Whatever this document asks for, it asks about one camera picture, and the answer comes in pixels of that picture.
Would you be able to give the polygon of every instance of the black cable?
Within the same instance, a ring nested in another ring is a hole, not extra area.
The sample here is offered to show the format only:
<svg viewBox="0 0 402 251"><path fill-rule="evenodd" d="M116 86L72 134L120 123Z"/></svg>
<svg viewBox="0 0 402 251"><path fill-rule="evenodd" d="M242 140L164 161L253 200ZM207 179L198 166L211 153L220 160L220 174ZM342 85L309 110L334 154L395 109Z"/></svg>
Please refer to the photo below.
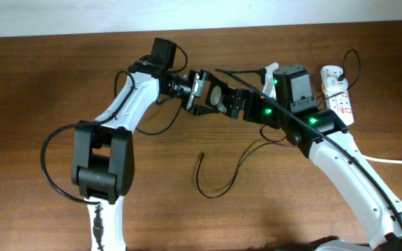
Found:
<svg viewBox="0 0 402 251"><path fill-rule="evenodd" d="M140 61L146 61L150 55L144 55L139 58Z"/></svg>
<svg viewBox="0 0 402 251"><path fill-rule="evenodd" d="M357 73L356 79L353 81L353 83L352 83L351 85L349 85L349 86L347 87L347 89L346 89L345 91L350 90L350 88L352 88L353 85L356 84L356 82L358 81L359 77L361 76L361 71L362 71L361 59L359 58L359 55L358 55L357 51L356 51L355 49L351 49L351 50L349 50L349 51L345 54L345 56L343 57L343 72L342 72L342 74L339 76L338 81L342 81L342 80L345 78L345 72L346 72L346 70L347 70L347 63L346 63L346 62L347 62L347 56L348 56L349 53L351 53L351 52L354 52L355 55L356 55L357 63L359 64L359 72ZM324 98L322 101L319 102L318 107L319 107L324 101L326 101L326 100L328 100L328 99L330 99L330 98L334 98L334 97L336 97L336 96L338 96L338 95L341 95L342 93L344 93L344 91L339 92L339 93L336 93L336 94L334 94L334 95L331 95L331 96L328 97L328 98Z"/></svg>
<svg viewBox="0 0 402 251"><path fill-rule="evenodd" d="M172 100L173 98L177 98L177 97L179 97L179 93L171 95L171 96L168 96L168 97L162 99L161 101L156 100L156 104L157 105L164 105L166 102Z"/></svg>
<svg viewBox="0 0 402 251"><path fill-rule="evenodd" d="M237 168L235 169L235 173L234 176L232 177L232 180L230 181L230 184L228 186L228 188L226 188L226 190L224 190L224 192L222 192L219 195L214 195L214 196L209 196L206 195L200 187L200 182L199 182L199 174L200 174L200 168L201 168L201 163L202 160L204 159L204 153L201 153L201 159L200 159L200 164L198 165L198 169L196 170L196 187L198 188L198 191L200 192L200 194L204 197L206 197L207 199L218 199L219 197L222 197L223 195L225 195L227 192L229 192L230 188L232 188L232 186L234 185L235 179L237 179L238 176L238 172L241 169L241 166L246 162L246 160L249 158L249 156L251 156L253 153L255 153L259 148L263 147L263 146L267 146L270 144L274 144L277 146L283 146L283 147L288 147L288 148L294 148L295 146L288 146L285 144L280 144L277 142L267 142L267 143L263 143L257 147L255 147L252 151L250 151L248 154L246 154L246 156L243 158L243 160L240 161L240 163L237 165Z"/></svg>
<svg viewBox="0 0 402 251"><path fill-rule="evenodd" d="M107 119L104 119L102 121L74 123L74 124L62 126L62 127L58 128L58 129L56 129L54 132L52 132L49 136L47 136L45 141L43 142L43 146L41 147L40 165L41 165L41 170L43 172L43 175L46 178L46 181L49 183L49 185L52 186L52 188L55 191L57 191L60 195L63 195L65 198L70 199L71 201L78 202L78 203L81 203L81 204L86 204L86 205L98 205L98 204L100 204L100 202L90 202L90 201L85 201L83 199L76 198L76 197L68 194L64 190L62 190L59 186L57 186L54 183L52 178L49 176L49 173L47 172L47 168L46 168L46 148L47 148L47 145L50 143L50 141L52 140L53 137L57 136L60 132L63 132L65 130L67 130L67 129L80 128L80 127L86 127L86 126L100 126L100 125L102 125L104 123L107 123L108 121L111 121L113 118L115 118L116 115L119 113L121 108L125 105L125 102L128 100L128 98L131 96L131 94L133 93L133 91L135 89L134 77L131 75L131 73L129 73L126 70L120 70L116 74L116 77L115 77L116 81L119 79L119 76L122 73L127 74L131 78L131 81L132 81L133 85L132 85L130 91L126 94L126 97L122 100L120 106Z"/></svg>
<svg viewBox="0 0 402 251"><path fill-rule="evenodd" d="M182 52L182 54L184 54L184 58L186 59L186 63L184 64L184 66L182 66L182 68L178 69L178 70L169 70L168 73L180 73L181 71L183 71L188 63L188 56L187 53L181 48L181 46L175 44L176 47Z"/></svg>
<svg viewBox="0 0 402 251"><path fill-rule="evenodd" d="M176 114L174 115L172 121L170 122L170 124L169 124L166 128L160 130L159 132L145 132L145 131L139 129L139 128L136 126L136 130L137 130L138 132L140 132L140 133L142 133L142 134L144 134L144 135L148 135L148 136L156 136L156 135L159 135L159 134L162 134L162 133L166 132L168 129L170 129L170 128L173 126L173 123L174 123L174 122L176 121L176 119L178 118L178 115L179 115L179 112L181 111L182 103L183 103L183 102L184 102L184 101L181 100L181 104L179 105Z"/></svg>
<svg viewBox="0 0 402 251"><path fill-rule="evenodd" d="M291 112L289 112L287 109L284 107L280 106L278 102L276 102L274 99L270 98L268 95L264 94L257 88L255 88L252 84L249 84L248 82L244 81L240 77L233 75L232 73L229 73L228 71L217 69L217 71L222 72L226 74L227 76L237 80L240 84L243 84L244 86L248 87L249 89L253 90L254 92L258 93L260 96L264 97L267 102L271 103L271 105L275 106L276 109L279 111L283 112L286 116L289 116L292 120L296 121L299 125L303 126L307 130L310 130L311 132L314 132L321 136L323 139L327 140L331 145L333 145L336 149L338 149L346 158L348 158L348 162L350 164L354 164L365 177L372 183L372 185L376 188L376 190L380 193L382 198L386 201L387 205L390 207L390 210L394 214L394 217L396 221L398 222L399 227L401 228L402 231L402 218L398 211L396 210L395 205L393 202L390 200L389 196L385 193L385 191L381 188L381 186L376 182L376 180L370 175L367 170L359 163L359 161L351 156L342 146L337 144L334 140L330 139L328 136L324 135L321 133L318 129L311 127L307 123L303 122L301 119L297 118L295 115L293 115Z"/></svg>
<svg viewBox="0 0 402 251"><path fill-rule="evenodd" d="M268 138L265 136L265 134L263 134L263 128L265 128L265 126L267 126L267 125L263 125L263 126L260 128L259 133L260 133L260 136L262 136L262 138L265 139L266 141L268 141L268 142L281 142L281 141L283 141L284 139L286 139L286 136L285 136L283 139L279 139L279 140L268 139Z"/></svg>
<svg viewBox="0 0 402 251"><path fill-rule="evenodd" d="M229 73L239 74L239 73L257 73L259 74L259 70L228 70Z"/></svg>

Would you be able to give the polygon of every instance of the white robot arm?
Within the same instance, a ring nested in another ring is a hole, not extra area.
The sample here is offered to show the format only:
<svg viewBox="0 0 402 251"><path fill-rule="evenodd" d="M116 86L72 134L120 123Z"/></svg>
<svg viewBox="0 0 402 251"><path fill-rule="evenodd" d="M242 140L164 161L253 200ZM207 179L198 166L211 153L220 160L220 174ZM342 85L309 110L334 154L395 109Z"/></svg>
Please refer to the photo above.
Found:
<svg viewBox="0 0 402 251"><path fill-rule="evenodd" d="M326 173L355 212L368 237L371 248L350 245L340 240L315 242L313 250L395 250L402 249L402 228L392 209L399 212L402 222L402 201L387 187L374 169L362 157L352 135L342 120L329 109L319 111L311 93L308 73L303 66L278 69L273 63L265 69L263 92L234 89L206 71L190 71L180 77L171 73L176 45L156 39L151 56L136 61L128 70L134 77L127 78L125 87L114 102L96 118L105 121L114 110L116 117L104 124L76 128L73 158L73 182L88 205L93 229L92 249L126 250L122 233L122 204L134 175L133 138L142 115L160 94L181 98L181 106L194 115L220 112L237 119L244 111L243 120L283 129L287 139ZM210 82L207 107L194 104L200 98L204 84ZM336 142L353 156L347 158L340 149L286 116L278 107L287 109L311 127ZM109 145L111 156L93 154L92 149ZM357 161L380 186L380 194L373 182L358 169ZM394 208L386 202L393 201Z"/></svg>

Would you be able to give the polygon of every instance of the wood grain surface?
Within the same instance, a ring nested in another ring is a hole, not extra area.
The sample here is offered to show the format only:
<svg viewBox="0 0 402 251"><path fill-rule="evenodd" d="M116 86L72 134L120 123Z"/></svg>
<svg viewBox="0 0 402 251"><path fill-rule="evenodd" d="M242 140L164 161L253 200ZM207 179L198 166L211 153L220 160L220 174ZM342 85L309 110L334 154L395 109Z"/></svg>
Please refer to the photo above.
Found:
<svg viewBox="0 0 402 251"><path fill-rule="evenodd" d="M316 93L321 67L341 65L355 48L363 71L350 92L350 132L364 154L402 159L402 22L0 38L0 250L90 249L87 208L46 183L40 146L59 126L103 112L112 102L115 73L148 54L156 36L181 45L188 68L196 70L302 63ZM178 54L176 66L183 60ZM348 71L353 78L354 60ZM150 107L141 129L164 128L178 104ZM297 149L266 146L248 159L226 196L209 200L198 193L200 153L206 154L201 186L214 194L231 179L242 153L262 142L259 127L220 114L182 112L163 135L135 133L136 174L124 204L128 249L269 249L328 235L365 243L332 182ZM72 145L73 132L58 136L47 165L58 185L78 195L70 181ZM373 167L402 199L402 166Z"/></svg>

